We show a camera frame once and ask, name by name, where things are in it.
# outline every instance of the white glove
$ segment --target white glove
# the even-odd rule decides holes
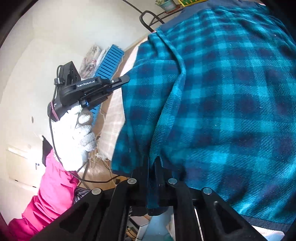
[[[76,171],[96,149],[96,136],[91,132],[92,115],[77,105],[57,121],[52,121],[57,154],[66,171]]]

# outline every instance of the plant pot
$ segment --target plant pot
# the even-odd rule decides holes
[[[170,12],[177,8],[177,4],[174,2],[174,0],[168,0],[159,6],[166,12]]]

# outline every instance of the metal rod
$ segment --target metal rod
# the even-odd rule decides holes
[[[151,12],[151,11],[148,11],[148,10],[146,10],[145,12],[143,12],[143,13],[140,15],[140,22],[141,22],[141,24],[142,24],[145,28],[147,28],[151,33],[153,33],[154,30],[153,30],[149,25],[147,25],[147,24],[145,23],[145,21],[143,20],[143,16],[144,16],[146,13],[151,14],[154,18],[157,19],[158,22],[161,22],[162,24],[164,24],[164,21],[162,21],[162,20],[161,20],[161,19],[160,19],[155,13],[153,13],[153,12]]]
[[[137,10],[139,13],[143,13],[142,11],[140,11],[138,8],[136,8],[133,4],[129,3],[127,0],[122,0],[124,1],[125,3],[127,3],[128,5],[130,5],[131,7],[133,7],[135,10]]]
[[[85,167],[85,170],[84,170],[84,173],[83,173],[83,176],[82,176],[82,179],[85,178],[85,175],[87,173],[87,170],[89,168],[89,161],[86,162],[86,167]],[[84,182],[84,181],[81,181],[82,184],[87,188],[87,189],[90,189],[89,186]]]
[[[183,10],[183,8],[180,7],[178,10],[176,10],[176,11],[173,10],[173,11],[172,11],[171,13],[169,13],[169,14],[166,14],[165,12],[162,12],[162,13],[158,14],[157,16],[158,16],[161,20],[163,20],[163,19],[165,19],[165,18],[167,18],[167,17],[169,17],[169,16],[171,16],[171,15],[173,15],[173,14],[175,14],[175,13],[178,13],[178,12],[180,12],[180,11],[182,11],[182,10]],[[156,24],[157,22],[159,22],[159,20],[155,20],[155,18],[153,18],[153,19],[151,20],[149,26],[151,27],[153,24]]]

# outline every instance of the fleece blanket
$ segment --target fleece blanket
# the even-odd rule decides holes
[[[112,160],[130,173],[157,156],[238,213],[296,216],[296,47],[265,7],[204,9],[141,44]]]

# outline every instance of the black cable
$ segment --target black cable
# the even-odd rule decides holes
[[[130,233],[130,235],[131,235],[131,236],[133,236],[133,235],[132,235],[132,233],[131,233],[131,232],[130,232],[128,229],[126,229],[126,230],[127,230],[127,232],[129,232],[129,233]],[[137,238],[137,237],[135,237],[135,236],[133,236],[133,237],[134,237],[135,239],[137,239],[137,240],[142,240],[142,239],[138,239],[138,238]]]
[[[79,169],[77,170],[77,172],[80,172],[80,170],[85,166],[86,163],[87,163],[87,161],[81,167],[79,167]]]
[[[59,68],[61,67],[62,65],[59,65],[58,68],[57,68],[57,78],[59,77]],[[52,98],[52,102],[54,101],[55,99],[55,96],[56,96],[56,93],[57,93],[57,86],[55,87],[54,89],[54,95],[53,95],[53,98]],[[54,148],[54,153],[56,154],[57,156],[57,159],[59,160],[59,163],[63,166],[63,163],[61,162],[58,154],[57,154],[57,150],[55,148],[55,144],[54,144],[54,134],[53,134],[53,131],[52,131],[52,120],[51,120],[51,115],[52,115],[52,109],[50,107],[50,114],[49,114],[49,129],[50,129],[50,134],[52,136],[52,145],[53,145],[53,148]],[[113,178],[111,178],[110,180],[108,181],[91,181],[91,180],[85,180],[85,179],[82,179],[78,176],[76,176],[75,174],[73,174],[72,172],[69,172],[73,177],[77,178],[78,180],[82,181],[82,182],[87,182],[87,183],[108,183],[110,181],[112,181],[113,179],[117,178],[117,177],[120,177],[120,175],[117,175]]]
[[[135,10],[137,10],[139,13],[143,13],[142,11],[140,11],[138,8],[136,8],[133,4],[129,3],[127,0],[122,0],[125,3],[127,3],[128,5],[130,5],[131,7],[133,7]]]

